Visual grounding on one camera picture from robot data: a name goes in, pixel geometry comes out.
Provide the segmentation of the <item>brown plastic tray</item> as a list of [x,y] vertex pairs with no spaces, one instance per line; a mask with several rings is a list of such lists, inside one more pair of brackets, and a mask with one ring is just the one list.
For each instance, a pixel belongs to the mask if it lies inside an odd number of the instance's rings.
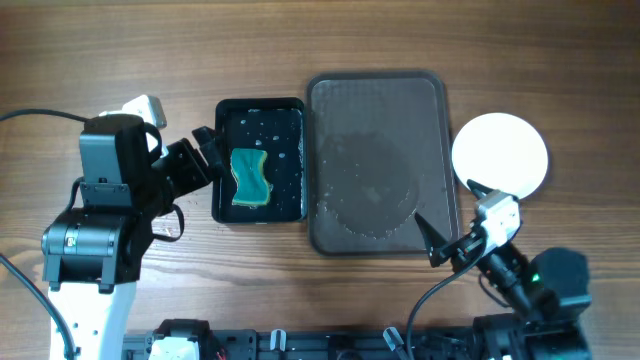
[[307,85],[308,239],[327,257],[421,256],[414,220],[459,234],[444,83],[427,70],[327,72]]

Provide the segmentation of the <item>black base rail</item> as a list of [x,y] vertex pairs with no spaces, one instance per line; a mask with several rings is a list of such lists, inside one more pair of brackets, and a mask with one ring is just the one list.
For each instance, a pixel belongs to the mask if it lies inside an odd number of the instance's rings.
[[229,360],[401,360],[412,353],[416,359],[480,359],[478,337],[471,330],[431,329],[417,332],[411,350],[391,348],[381,331],[374,332],[285,332],[283,340],[255,330],[211,330],[207,339],[215,352],[211,359]]

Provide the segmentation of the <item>white plate top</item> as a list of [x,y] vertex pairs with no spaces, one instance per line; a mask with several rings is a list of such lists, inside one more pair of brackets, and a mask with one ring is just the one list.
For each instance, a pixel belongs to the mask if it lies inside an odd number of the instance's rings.
[[533,194],[549,170],[549,154],[540,133],[507,113],[487,113],[466,123],[452,145],[459,182],[470,180],[520,199]]

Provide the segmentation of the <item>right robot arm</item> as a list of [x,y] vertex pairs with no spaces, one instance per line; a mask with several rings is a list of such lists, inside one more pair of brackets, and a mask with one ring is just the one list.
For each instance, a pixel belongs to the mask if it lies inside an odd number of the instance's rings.
[[469,330],[470,344],[443,338],[442,344],[452,346],[454,354],[469,359],[591,358],[579,326],[580,315],[592,303],[586,256],[554,247],[528,260],[513,243],[522,226],[518,197],[473,180],[467,184],[476,198],[468,234],[447,241],[424,217],[414,216],[431,266],[450,263],[453,273],[428,290],[411,310],[405,337],[407,356],[427,353],[426,339],[414,335],[421,307],[476,268],[481,286],[493,287],[493,299],[509,311],[476,318]]

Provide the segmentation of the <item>black rectangular tray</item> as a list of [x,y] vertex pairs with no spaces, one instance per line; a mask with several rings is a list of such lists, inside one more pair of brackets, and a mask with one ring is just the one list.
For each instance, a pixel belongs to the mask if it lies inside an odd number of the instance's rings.
[[[216,107],[215,130],[223,138],[228,169],[213,182],[213,219],[226,224],[304,219],[307,204],[303,102],[295,97],[223,100]],[[231,154],[236,148],[268,153],[264,170],[271,184],[271,197],[267,205],[232,204],[236,182],[231,171]]]

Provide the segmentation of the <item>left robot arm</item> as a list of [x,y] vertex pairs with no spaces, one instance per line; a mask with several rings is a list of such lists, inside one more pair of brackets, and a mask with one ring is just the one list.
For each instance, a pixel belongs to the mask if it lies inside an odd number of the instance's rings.
[[79,138],[83,174],[72,198],[42,237],[44,276],[53,307],[53,359],[118,359],[140,278],[153,241],[153,221],[180,215],[177,198],[209,185],[227,166],[222,141],[203,126],[196,144],[169,146],[156,126],[130,114],[94,117]]

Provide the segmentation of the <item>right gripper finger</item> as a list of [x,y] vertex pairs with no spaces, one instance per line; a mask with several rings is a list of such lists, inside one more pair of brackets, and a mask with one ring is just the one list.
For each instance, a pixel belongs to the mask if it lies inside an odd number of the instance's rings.
[[468,179],[466,185],[477,200],[480,200],[493,192],[492,188],[482,185],[472,179]]
[[421,232],[431,267],[439,267],[444,262],[441,251],[447,240],[419,213],[414,214],[414,219]]

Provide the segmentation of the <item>green yellow sponge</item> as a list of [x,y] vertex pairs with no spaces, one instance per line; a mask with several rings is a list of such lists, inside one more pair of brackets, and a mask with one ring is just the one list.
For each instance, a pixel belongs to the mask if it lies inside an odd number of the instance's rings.
[[271,184],[265,177],[268,153],[259,149],[236,148],[231,154],[231,171],[236,182],[232,204],[260,207],[269,203]]

